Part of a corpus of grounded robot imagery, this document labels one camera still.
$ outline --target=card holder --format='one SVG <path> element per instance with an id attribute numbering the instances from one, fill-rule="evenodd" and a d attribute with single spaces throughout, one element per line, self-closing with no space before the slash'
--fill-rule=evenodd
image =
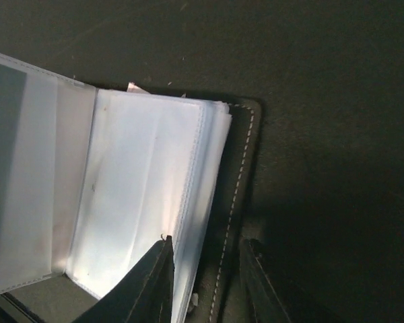
<path id="1" fill-rule="evenodd" d="M 182 322 L 227 104 L 96 89 L 0 55 L 4 97 L 17 113 L 0 111 L 0 293 L 66 273 L 99 299 L 171 235 Z"/>

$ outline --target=black leather cover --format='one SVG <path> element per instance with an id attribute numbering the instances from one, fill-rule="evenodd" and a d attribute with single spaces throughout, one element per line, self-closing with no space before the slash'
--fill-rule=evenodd
<path id="1" fill-rule="evenodd" d="M 199 304 L 187 323 L 217 322 L 232 266 L 237 260 L 243 202 L 259 134 L 261 106 L 229 99 L 232 124 L 217 178 L 213 206 L 197 271 L 194 292 Z"/>
<path id="2" fill-rule="evenodd" d="M 278 259 L 257 240 L 240 243 L 241 287 L 251 323 L 342 323 L 279 269 Z"/>

